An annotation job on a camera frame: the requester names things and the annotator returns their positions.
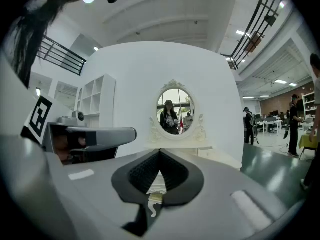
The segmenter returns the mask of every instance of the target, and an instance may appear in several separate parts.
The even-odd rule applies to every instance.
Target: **ceiling light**
[[[35,88],[35,91],[36,91],[36,95],[38,95],[38,96],[40,96],[40,91],[41,91],[41,89],[39,89],[39,88]]]
[[[93,3],[94,0],[83,0],[86,4],[91,4]]]
[[[275,81],[275,82],[278,83],[278,84],[283,84],[283,85],[287,83],[286,81],[282,81],[282,80],[279,80],[279,79],[277,81]]]
[[[243,36],[243,35],[245,34],[245,32],[240,31],[240,30],[237,30],[236,33],[239,34],[239,35],[241,35],[241,36]]]

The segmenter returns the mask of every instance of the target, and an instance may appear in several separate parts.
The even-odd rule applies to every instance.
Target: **black shirt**
[[[294,127],[298,127],[298,121],[294,120],[294,116],[298,117],[297,107],[292,104],[290,108],[290,125]]]
[[[246,113],[246,116],[245,116],[245,128],[247,128],[247,130],[253,127],[250,123],[251,118],[252,118],[252,113],[249,111],[249,113]]]

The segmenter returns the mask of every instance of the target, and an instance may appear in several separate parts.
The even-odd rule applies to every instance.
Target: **desk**
[[[277,120],[273,122],[258,122],[257,125],[263,125],[263,134],[265,134],[265,125],[274,125],[276,124],[276,134],[279,135],[279,132],[282,133],[282,121]]]
[[[299,160],[301,160],[302,155],[304,154],[305,150],[312,150],[314,151],[314,155],[316,155],[316,150],[318,147],[318,141],[317,141],[317,136],[313,136],[312,142],[309,141],[309,134],[307,134],[306,132],[304,132],[304,134],[302,134],[300,141],[299,141],[299,148],[302,149],[303,147],[303,151],[299,157]]]

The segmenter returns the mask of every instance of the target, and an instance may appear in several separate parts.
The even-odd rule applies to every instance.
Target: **person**
[[[315,119],[313,123],[313,127],[311,133],[309,135],[309,141],[313,142],[314,136],[316,133],[316,129],[319,126],[320,121],[320,58],[316,54],[311,54],[310,56],[310,64],[312,70],[316,76],[316,80],[314,83],[314,104],[316,105],[315,111]],[[304,179],[300,180],[300,184],[304,190],[307,190],[311,183],[314,181],[316,174],[319,171],[319,153],[320,153],[320,134],[319,131],[316,136],[316,141],[318,142],[318,147],[316,149],[315,157],[311,162],[311,166],[305,176]]]
[[[253,145],[254,140],[255,140],[255,136],[254,136],[254,126],[252,124],[252,118],[254,115],[247,107],[244,108],[244,112],[246,112],[246,115],[245,115],[245,127],[246,127],[245,143],[249,144],[249,139],[251,137],[251,145]]]
[[[291,106],[290,106],[290,143],[288,155],[298,158],[297,145],[298,145],[298,123],[303,123],[301,119],[298,118],[297,111],[298,96],[296,94],[292,95]]]
[[[7,34],[1,36],[1,56],[11,64],[26,88],[29,87],[31,68],[48,27],[67,4],[78,1],[80,0],[19,0],[18,3],[23,8],[7,13],[10,17],[3,19]],[[21,135],[28,138],[32,134],[25,127]],[[57,155],[64,161],[69,154],[67,136],[57,135],[53,140]],[[79,137],[78,143],[85,147],[85,138]]]
[[[187,131],[191,127],[193,121],[194,117],[189,112],[186,113],[186,117],[183,119],[184,131]]]
[[[179,121],[171,100],[165,102],[164,111],[160,115],[160,124],[166,132],[173,135],[179,134],[177,128],[179,126]]]

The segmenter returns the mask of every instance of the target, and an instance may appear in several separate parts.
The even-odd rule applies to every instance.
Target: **white floor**
[[[285,132],[286,130],[284,128],[282,129],[282,133],[279,133],[279,135],[277,135],[277,132],[275,133],[264,132],[263,134],[262,131],[259,131],[257,136],[258,140],[254,139],[254,145],[262,149],[266,149],[284,156],[288,156],[287,145],[289,146],[289,142],[290,142],[290,131],[286,139],[284,139]],[[303,151],[303,148],[299,149],[299,141],[303,133],[304,131],[302,130],[302,128],[298,130],[298,145],[296,147],[297,148],[296,152],[298,155],[301,155]],[[301,160],[312,159],[314,156],[315,156],[314,151],[305,150]]]

